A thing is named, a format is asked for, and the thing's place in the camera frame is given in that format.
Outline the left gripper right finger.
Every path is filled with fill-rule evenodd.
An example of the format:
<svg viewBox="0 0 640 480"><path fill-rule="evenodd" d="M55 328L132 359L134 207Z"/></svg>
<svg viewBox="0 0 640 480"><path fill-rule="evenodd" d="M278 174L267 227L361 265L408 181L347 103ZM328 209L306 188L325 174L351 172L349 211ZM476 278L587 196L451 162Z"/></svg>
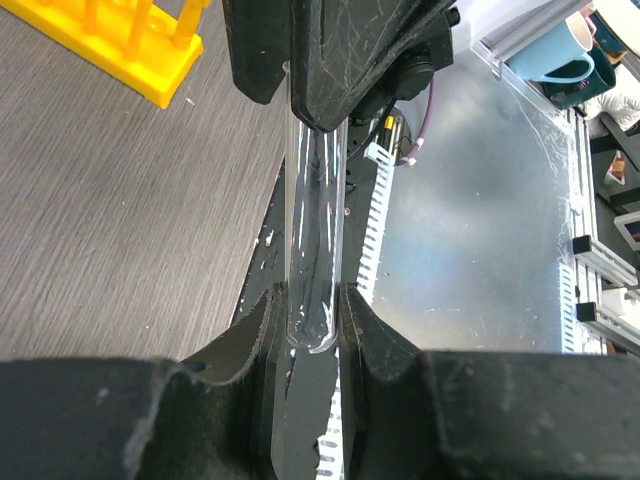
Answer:
<svg viewBox="0 0 640 480"><path fill-rule="evenodd" d="M639 364L424 351L357 287L338 300L348 479L635 479Z"/></svg>

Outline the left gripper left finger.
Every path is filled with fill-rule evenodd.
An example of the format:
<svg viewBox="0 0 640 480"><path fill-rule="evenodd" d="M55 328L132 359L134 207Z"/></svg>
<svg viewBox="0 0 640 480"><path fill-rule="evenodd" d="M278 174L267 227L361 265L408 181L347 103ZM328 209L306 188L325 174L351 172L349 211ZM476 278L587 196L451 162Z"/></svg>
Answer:
<svg viewBox="0 0 640 480"><path fill-rule="evenodd" d="M286 296L182 362L39 358L1 365L5 479L272 479Z"/></svg>

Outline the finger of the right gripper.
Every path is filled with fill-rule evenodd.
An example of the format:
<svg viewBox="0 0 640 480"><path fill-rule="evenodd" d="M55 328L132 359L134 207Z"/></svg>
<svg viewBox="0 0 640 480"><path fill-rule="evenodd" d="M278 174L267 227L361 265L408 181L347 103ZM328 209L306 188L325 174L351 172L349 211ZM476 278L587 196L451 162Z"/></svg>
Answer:
<svg viewBox="0 0 640 480"><path fill-rule="evenodd" d="M291 108L332 131L451 1L292 1Z"/></svg>
<svg viewBox="0 0 640 480"><path fill-rule="evenodd" d="M267 105L290 58L289 2L224 0L222 5L234 84L251 101Z"/></svg>

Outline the yellow test tube rack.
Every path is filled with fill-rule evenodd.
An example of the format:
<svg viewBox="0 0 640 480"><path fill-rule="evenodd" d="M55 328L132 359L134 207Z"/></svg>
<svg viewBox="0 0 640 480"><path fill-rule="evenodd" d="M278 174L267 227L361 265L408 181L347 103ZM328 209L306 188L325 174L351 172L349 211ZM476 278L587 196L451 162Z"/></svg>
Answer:
<svg viewBox="0 0 640 480"><path fill-rule="evenodd" d="M1 6L165 109L203 53L197 29L207 1L173 18L152 0L7 0Z"/></svg>

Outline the glass test tube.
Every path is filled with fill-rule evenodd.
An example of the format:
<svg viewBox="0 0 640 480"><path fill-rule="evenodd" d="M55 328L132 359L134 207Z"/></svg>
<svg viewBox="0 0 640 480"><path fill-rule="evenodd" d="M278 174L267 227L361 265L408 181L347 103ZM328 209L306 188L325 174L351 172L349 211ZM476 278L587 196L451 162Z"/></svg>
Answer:
<svg viewBox="0 0 640 480"><path fill-rule="evenodd" d="M316 131L293 112L291 67L283 64L286 336L292 347L322 353L337 336L347 165L347 124Z"/></svg>

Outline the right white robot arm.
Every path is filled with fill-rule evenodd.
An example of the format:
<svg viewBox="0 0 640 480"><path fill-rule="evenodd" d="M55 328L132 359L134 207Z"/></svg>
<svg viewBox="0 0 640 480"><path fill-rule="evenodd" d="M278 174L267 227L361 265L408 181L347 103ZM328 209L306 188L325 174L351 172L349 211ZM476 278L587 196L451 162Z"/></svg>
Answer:
<svg viewBox="0 0 640 480"><path fill-rule="evenodd" d="M453 62L450 0L230 0L223 4L236 87L259 104L284 78L291 108L329 132L411 100Z"/></svg>

